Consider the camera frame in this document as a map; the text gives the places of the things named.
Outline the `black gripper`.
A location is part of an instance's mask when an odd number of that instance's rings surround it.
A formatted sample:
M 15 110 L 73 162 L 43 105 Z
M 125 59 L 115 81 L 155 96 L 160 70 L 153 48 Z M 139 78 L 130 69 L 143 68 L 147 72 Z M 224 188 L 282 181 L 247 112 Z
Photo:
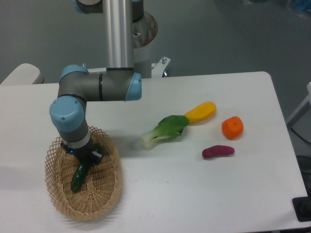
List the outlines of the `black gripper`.
M 75 142 L 62 140 L 60 145 L 67 154 L 73 155 L 80 162 L 89 161 L 97 166 L 103 159 L 101 153 L 93 151 L 93 140 L 91 137 L 84 137 Z

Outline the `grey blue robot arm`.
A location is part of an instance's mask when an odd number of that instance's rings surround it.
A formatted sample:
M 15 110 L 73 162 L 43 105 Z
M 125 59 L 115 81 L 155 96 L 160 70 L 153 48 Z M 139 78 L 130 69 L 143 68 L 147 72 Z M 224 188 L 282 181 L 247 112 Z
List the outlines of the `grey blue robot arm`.
M 141 0 L 75 0 L 84 14 L 102 13 L 109 65 L 100 74 L 85 67 L 63 69 L 57 99 L 50 106 L 52 123 L 63 142 L 61 146 L 79 161 L 98 165 L 103 155 L 96 152 L 86 122 L 89 101 L 132 101 L 142 96 L 141 74 L 134 71 L 133 23 L 144 15 Z

